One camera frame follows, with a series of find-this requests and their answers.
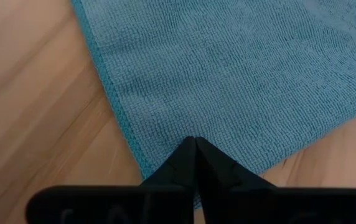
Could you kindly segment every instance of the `wooden floor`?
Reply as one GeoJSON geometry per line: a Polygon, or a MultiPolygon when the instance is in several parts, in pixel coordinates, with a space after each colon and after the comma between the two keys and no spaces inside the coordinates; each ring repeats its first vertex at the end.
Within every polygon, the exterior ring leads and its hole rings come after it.
{"type": "MultiPolygon", "coordinates": [[[[263,177],[356,187],[356,120],[263,177]]],[[[70,2],[0,0],[0,223],[50,185],[140,182],[70,2]]]]}

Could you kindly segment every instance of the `blue microfiber towel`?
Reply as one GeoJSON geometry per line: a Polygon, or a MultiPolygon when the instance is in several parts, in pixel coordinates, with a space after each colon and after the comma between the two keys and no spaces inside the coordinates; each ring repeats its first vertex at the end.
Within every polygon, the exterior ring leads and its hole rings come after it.
{"type": "Polygon", "coordinates": [[[72,0],[150,176],[186,136],[259,174],[356,117],[356,0],[72,0]]]}

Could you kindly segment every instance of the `black plastic object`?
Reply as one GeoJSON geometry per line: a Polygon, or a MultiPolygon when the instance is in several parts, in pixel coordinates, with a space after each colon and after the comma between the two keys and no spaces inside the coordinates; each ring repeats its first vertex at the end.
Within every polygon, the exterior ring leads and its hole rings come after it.
{"type": "Polygon", "coordinates": [[[37,223],[193,223],[198,192],[206,223],[356,223],[356,189],[277,188],[204,138],[187,137],[137,187],[59,186],[34,195],[37,223]]]}

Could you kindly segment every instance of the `towel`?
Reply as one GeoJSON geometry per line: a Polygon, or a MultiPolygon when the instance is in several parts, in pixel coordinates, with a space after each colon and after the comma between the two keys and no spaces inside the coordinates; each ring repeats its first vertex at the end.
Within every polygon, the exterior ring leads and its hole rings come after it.
{"type": "Polygon", "coordinates": [[[256,174],[356,117],[356,0],[72,0],[149,177],[186,136],[256,174]]]}

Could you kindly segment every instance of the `wood grain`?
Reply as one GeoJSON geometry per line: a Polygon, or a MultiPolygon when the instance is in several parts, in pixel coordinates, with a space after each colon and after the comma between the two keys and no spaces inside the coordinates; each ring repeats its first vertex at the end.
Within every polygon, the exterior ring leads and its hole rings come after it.
{"type": "MultiPolygon", "coordinates": [[[[263,177],[356,187],[356,119],[263,177]]],[[[70,2],[0,0],[0,223],[50,185],[140,182],[70,2]]]]}

